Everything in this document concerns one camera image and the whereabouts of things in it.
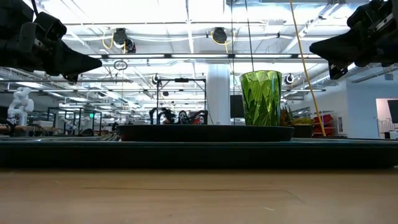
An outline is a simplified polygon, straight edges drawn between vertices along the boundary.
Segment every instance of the green glass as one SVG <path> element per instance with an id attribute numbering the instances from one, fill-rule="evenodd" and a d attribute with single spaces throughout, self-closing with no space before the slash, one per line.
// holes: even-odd
<path id="1" fill-rule="evenodd" d="M 256 71 L 241 75 L 246 125 L 279 126 L 282 74 Z"/>

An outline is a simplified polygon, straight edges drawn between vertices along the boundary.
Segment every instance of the yellow object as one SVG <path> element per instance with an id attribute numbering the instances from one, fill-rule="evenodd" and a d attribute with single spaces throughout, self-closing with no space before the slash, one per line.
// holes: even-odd
<path id="1" fill-rule="evenodd" d="M 223 43 L 223 44 L 217 43 L 217 41 L 215 41 L 214 38 L 213 38 L 213 33 L 214 33 L 214 31 L 211 31 L 211 33 L 210 33 L 211 39 L 213 40 L 213 42 L 218 44 L 218 45 L 224 45 L 225 46 L 225 52 L 228 54 L 228 44 L 232 43 L 232 40 L 229 41 L 228 43 Z"/>
<path id="2" fill-rule="evenodd" d="M 312 95 L 313 103 L 314 103 L 314 105 L 315 105 L 315 110 L 317 111 L 317 116 L 318 116 L 319 123 L 320 123 L 321 129 L 322 129 L 323 137 L 326 137 L 325 128 L 323 127 L 323 122 L 322 122 L 322 119 L 321 119 L 321 116 L 320 116 L 319 110 L 318 110 L 317 99 L 315 98 L 315 94 L 313 93 L 312 85 L 311 85 L 311 82 L 310 82 L 310 77 L 308 76 L 307 68 L 306 68 L 306 66 L 305 66 L 305 60 L 304 60 L 304 56 L 303 56 L 303 48 L 302 48 L 302 46 L 301 46 L 301 41 L 300 41 L 300 36 L 299 36 L 299 30 L 297 29 L 296 18 L 295 18 L 295 16 L 294 16 L 293 2 L 292 2 L 292 0 L 289 0 L 289 2 L 290 2 L 290 8 L 291 8 L 291 10 L 292 10 L 292 16 L 293 16 L 293 22 L 294 22 L 294 29 L 296 30 L 296 38 L 297 38 L 297 42 L 298 42 L 298 47 L 300 48 L 301 60 L 302 60 L 302 62 L 303 62 L 305 77 L 307 78 L 308 87 L 309 87 L 310 90 L 311 90 L 311 95 Z"/>
<path id="3" fill-rule="evenodd" d="M 104 47 L 105 47 L 106 49 L 111 49 L 111 48 L 113 47 L 113 35 L 114 35 L 114 33 L 112 34 L 111 46 L 108 47 L 108 46 L 105 44 L 105 32 L 104 32 L 104 36 L 103 36 L 103 38 L 102 38 L 102 44 L 104 45 Z"/>

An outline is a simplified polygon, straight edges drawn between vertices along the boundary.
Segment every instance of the wooden table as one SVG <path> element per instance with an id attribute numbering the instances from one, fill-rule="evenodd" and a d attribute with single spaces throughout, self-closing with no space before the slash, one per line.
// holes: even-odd
<path id="1" fill-rule="evenodd" d="M 0 172 L 0 223 L 398 223 L 398 172 Z"/>

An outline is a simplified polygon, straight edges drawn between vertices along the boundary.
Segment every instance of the white column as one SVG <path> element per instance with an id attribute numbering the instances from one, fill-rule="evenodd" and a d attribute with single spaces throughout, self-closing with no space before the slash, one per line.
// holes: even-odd
<path id="1" fill-rule="evenodd" d="M 206 84 L 206 109 L 209 111 L 208 124 L 231 124 L 229 112 L 229 65 L 209 65 Z"/>

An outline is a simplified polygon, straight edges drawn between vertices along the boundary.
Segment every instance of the black monitor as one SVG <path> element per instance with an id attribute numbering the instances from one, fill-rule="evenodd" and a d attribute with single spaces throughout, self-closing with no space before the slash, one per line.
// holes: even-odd
<path id="1" fill-rule="evenodd" d="M 244 118 L 242 95 L 231 95 L 231 118 Z"/>
<path id="2" fill-rule="evenodd" d="M 388 100 L 387 102 L 390 108 L 391 121 L 398 124 L 398 100 Z"/>

